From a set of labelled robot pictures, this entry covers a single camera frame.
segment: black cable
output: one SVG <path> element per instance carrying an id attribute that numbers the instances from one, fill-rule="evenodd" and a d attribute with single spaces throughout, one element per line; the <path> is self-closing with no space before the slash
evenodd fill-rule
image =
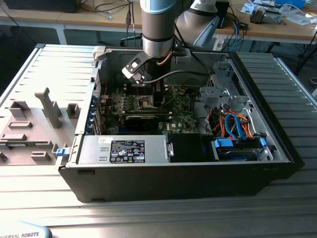
<path id="1" fill-rule="evenodd" d="M 177 31 L 177 34 L 179 35 L 179 38 L 182 40 L 184 46 L 185 46 L 186 48 L 188 48 L 186 42 L 184 41 L 184 38 L 182 37 L 182 35 L 180 34 L 180 32 L 179 32 L 179 30 L 178 30 L 178 28 L 177 28 L 176 23 L 175 23 L 174 25 L 175 25 L 175 29 L 176 29 L 176 31 Z M 210 69 L 207 67 L 207 65 L 205 65 L 205 63 L 202 62 L 190 49 L 189 49 L 189 52 L 190 52 L 191 56 L 192 56 L 195 60 L 197 60 L 197 62 L 200 63 L 202 67 L 204 67 L 204 68 L 207 70 L 207 73 L 205 73 L 204 75 L 210 75 L 211 71 L 210 71 Z"/>
<path id="2" fill-rule="evenodd" d="M 180 34 L 180 32 L 179 32 L 179 30 L 178 30 L 176 24 L 175 24 L 175 29 L 176 29 L 176 31 L 177 31 L 177 33 L 178 33 L 180 39 L 182 40 L 184 46 L 187 47 L 186 42 L 184 41 L 184 38 L 183 38 L 182 35 Z M 209 70 L 209 68 L 208 68 L 199 58 L 197 58 L 192 52 L 191 52 L 191 55 L 192 55 L 192 57 L 194 57 L 195 60 L 197 60 L 205 69 L 208 70 L 208 73 L 200 73 L 200 72 L 195 72 L 195 71 L 190 71 L 190 70 L 176 70 L 176 71 L 169 72 L 169 73 L 167 73 L 167 74 L 165 74 L 165 75 L 163 75 L 163 76 L 161 76 L 161 77 L 159 77 L 159 78 L 157 78 L 157 79 L 154 79 L 154 80 L 151 80 L 151 81 L 143 81 L 142 83 L 145 83 L 145 84 L 155 83 L 155 82 L 158 82 L 158 81 L 164 79 L 165 77 L 171 76 L 171 75 L 176 74 L 176 73 L 189 73 L 189 74 L 194 74 L 194 75 L 199 75 L 199 76 L 209 76 L 210 73 L 211 73 L 210 70 Z"/>
<path id="3" fill-rule="evenodd" d="M 164 79 L 165 77 L 171 76 L 171 75 L 176 74 L 176 73 L 188 73 L 188 74 L 194 74 L 194 75 L 198 75 L 198 76 L 209 75 L 208 73 L 199 73 L 199 72 L 190 71 L 190 70 L 175 70 L 175 71 L 169 72 L 169 73 L 167 73 L 167 74 L 165 74 L 157 79 L 154 79 L 151 81 L 143 81 L 142 83 L 155 83 L 155 82 L 158 82 L 158 81 Z"/>
<path id="4" fill-rule="evenodd" d="M 137 40 L 135 39 L 135 21 L 134 21 L 134 4 L 133 3 L 132 3 L 132 23 L 133 23 L 134 47 L 137 47 Z"/>
<path id="5" fill-rule="evenodd" d="M 33 40 L 33 38 L 30 37 L 30 35 L 26 31 L 24 31 L 23 28 L 6 12 L 6 10 L 2 6 L 2 3 L 0 3 L 0 7 L 5 12 L 5 14 L 14 22 L 14 24 L 17 25 L 21 29 L 21 31 L 23 31 L 24 34 L 36 45 L 35 40 Z"/>
<path id="6" fill-rule="evenodd" d="M 113 2 L 109 2 L 109 3 L 101 3 L 101 4 L 99 4 L 99 5 L 97 5 L 97 6 L 95 7 L 95 10 L 97 10 L 97 8 L 100 7 L 100 6 L 114 4 L 116 1 L 118 1 L 118 0 L 114 0 Z"/>
<path id="7" fill-rule="evenodd" d="M 127 12 L 127 16 L 125 18 L 125 24 L 127 25 L 127 32 L 126 32 L 126 36 L 125 36 L 125 44 L 126 44 L 126 47 L 129 47 L 129 44 L 128 44 L 128 32 L 129 32 L 129 26 L 131 24 L 131 2 L 129 2 L 129 9 L 128 9 L 128 12 Z"/>
<path id="8" fill-rule="evenodd" d="M 83 7 L 83 5 L 81 4 L 81 8 L 83 9 L 83 10 L 85 10 L 85 11 L 88 11 L 88 12 L 104 12 L 104 11 L 110 11 L 110 10 L 114 10 L 114 9 L 117 9 L 117 8 L 119 8 L 119 7 L 122 7 L 122 6 L 128 6 L 129 4 L 127 3 L 127 4 L 123 4 L 123 5 L 120 5 L 120 6 L 116 6 L 116 7 L 113 7 L 113 8 L 110 8 L 110 9 L 106 9 L 106 10 L 94 10 L 94 11 L 91 11 L 91 10 L 89 10 L 89 9 L 86 9 L 86 8 L 84 8 Z"/>
<path id="9" fill-rule="evenodd" d="M 233 11 L 233 9 L 232 9 L 232 7 L 231 7 L 230 5 L 229 5 L 229 7 L 230 7 L 232 13 L 227 12 L 227 14 L 230 14 L 230 15 L 233 16 L 234 22 L 235 22 L 236 25 L 238 26 L 238 30 L 239 30 L 239 25 L 240 25 L 239 18 L 234 14 L 234 11 Z M 233 34 L 231 35 L 229 41 L 228 41 L 227 43 L 225 43 L 224 47 L 222 47 L 221 51 L 224 51 L 224 50 L 226 49 L 226 47 L 227 47 L 227 50 L 229 50 L 229 47 L 233 46 L 234 42 L 233 42 L 232 44 L 230 44 L 230 41 L 232 40 L 232 37 L 233 37 L 235 34 L 236 34 L 236 32 L 234 31 Z M 236 41 L 236 44 L 237 44 L 241 39 L 243 39 L 243 40 L 242 40 L 242 43 L 243 43 L 245 34 L 246 34 L 246 33 L 243 31 L 243 36 L 242 36 L 240 39 L 238 39 L 238 40 Z"/>

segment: electronic equipment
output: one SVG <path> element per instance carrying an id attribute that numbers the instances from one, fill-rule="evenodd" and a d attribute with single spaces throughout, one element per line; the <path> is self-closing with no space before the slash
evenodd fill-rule
<path id="1" fill-rule="evenodd" d="M 218 10 L 217 16 L 219 17 L 219 24 L 217 28 L 222 29 L 224 27 L 224 21 L 228 12 L 230 2 L 229 0 L 217 0 L 215 5 Z"/>
<path id="2" fill-rule="evenodd" d="M 264 9 L 263 7 L 256 6 L 250 15 L 250 22 L 254 24 L 275 23 L 279 24 L 282 20 L 282 15 L 275 9 Z"/>
<path id="3" fill-rule="evenodd" d="M 38 45 L 0 100 L 0 165 L 55 164 L 82 202 L 254 195 L 304 165 L 317 103 L 280 59 L 194 52 L 211 76 L 171 75 L 154 106 L 121 73 L 139 52 Z"/>
<path id="4" fill-rule="evenodd" d="M 75 13 L 81 0 L 4 0 L 9 9 L 61 11 Z"/>

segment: desk leg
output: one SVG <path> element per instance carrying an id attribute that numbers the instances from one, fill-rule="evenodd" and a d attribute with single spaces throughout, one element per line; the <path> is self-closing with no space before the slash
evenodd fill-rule
<path id="1" fill-rule="evenodd" d="M 63 24 L 59 24 L 56 26 L 55 30 L 56 33 L 58 35 L 58 39 L 59 39 L 59 44 L 60 45 L 67 45 L 67 41 L 66 41 L 66 37 L 65 37 L 65 33 L 64 33 L 64 25 Z"/>
<path id="2" fill-rule="evenodd" d="M 217 34 L 216 42 L 214 43 L 213 50 L 221 51 L 224 40 L 228 38 L 228 34 Z"/>

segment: warning label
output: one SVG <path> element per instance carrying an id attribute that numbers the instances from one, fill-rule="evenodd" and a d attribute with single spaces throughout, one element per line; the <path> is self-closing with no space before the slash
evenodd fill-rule
<path id="1" fill-rule="evenodd" d="M 116 163 L 144 163 L 144 140 L 113 140 L 111 142 L 110 162 Z"/>

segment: table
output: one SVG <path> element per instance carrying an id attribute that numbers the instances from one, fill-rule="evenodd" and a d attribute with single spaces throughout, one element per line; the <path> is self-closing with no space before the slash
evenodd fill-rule
<path id="1" fill-rule="evenodd" d="M 127 6 L 118 8 L 112 11 L 112 19 L 106 18 L 94 12 L 87 12 L 83 9 L 79 9 L 77 13 L 62 13 L 52 11 L 33 11 L 33 10 L 11 10 L 6 7 L 3 0 L 0 0 L 7 13 L 12 16 L 20 26 L 31 27 L 45 27 L 54 28 L 57 32 L 60 44 L 66 45 L 65 29 L 77 29 L 77 30 L 93 30 L 93 31 L 116 31 L 125 32 L 126 24 L 125 18 L 127 13 Z M 95 5 L 105 3 L 105 0 L 95 0 Z M 246 3 L 246 0 L 232 1 L 232 7 L 240 19 L 249 24 L 249 29 L 245 35 L 246 40 L 255 41 L 268 41 L 268 42 L 288 42 L 288 43 L 300 43 L 309 44 L 314 33 L 314 25 L 309 24 L 306 26 L 300 26 L 286 19 L 282 20 L 282 23 L 255 25 L 250 23 L 249 15 L 240 13 L 242 6 Z M 114 4 L 105 6 L 105 8 L 112 8 L 114 6 L 124 4 L 124 1 L 117 1 Z M 92 1 L 88 1 L 85 8 L 93 10 Z M 141 26 L 141 8 L 139 4 L 134 4 L 135 9 L 135 23 L 136 32 L 142 32 Z M 317 6 L 306 5 L 303 11 L 317 11 Z M 2 25 L 15 25 L 14 22 L 0 9 L 0 24 Z M 214 50 L 220 50 L 222 48 L 223 41 L 234 33 L 233 28 L 229 22 L 226 22 L 223 29 L 217 29 L 214 38 L 216 43 Z"/>

